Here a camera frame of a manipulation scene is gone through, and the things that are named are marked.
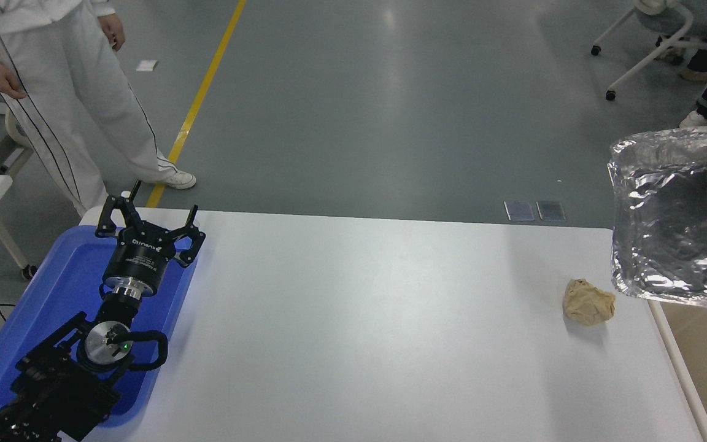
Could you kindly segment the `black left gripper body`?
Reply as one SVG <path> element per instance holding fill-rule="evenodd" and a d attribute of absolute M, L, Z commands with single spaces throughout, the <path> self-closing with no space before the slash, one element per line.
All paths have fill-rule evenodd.
<path fill-rule="evenodd" d="M 121 229 L 116 235 L 116 247 L 102 276 L 104 285 L 137 281 L 145 286 L 144 293 L 155 293 L 175 254 L 174 238 L 163 227 L 146 226 Z"/>

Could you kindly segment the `person's right hand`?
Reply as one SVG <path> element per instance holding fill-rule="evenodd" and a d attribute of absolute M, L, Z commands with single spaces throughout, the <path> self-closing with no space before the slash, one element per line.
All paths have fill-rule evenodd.
<path fill-rule="evenodd" d="M 0 64 L 0 93 L 16 100 L 28 97 L 17 76 L 2 64 Z"/>

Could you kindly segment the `person's left hand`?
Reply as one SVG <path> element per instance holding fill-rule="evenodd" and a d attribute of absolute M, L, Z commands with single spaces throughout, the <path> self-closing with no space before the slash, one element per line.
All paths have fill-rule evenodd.
<path fill-rule="evenodd" d="M 123 22 L 118 14 L 107 14 L 106 16 L 100 16 L 96 19 L 98 19 L 101 30 L 109 42 L 109 47 L 115 52 L 120 51 L 125 45 L 126 34 L 123 27 Z"/>

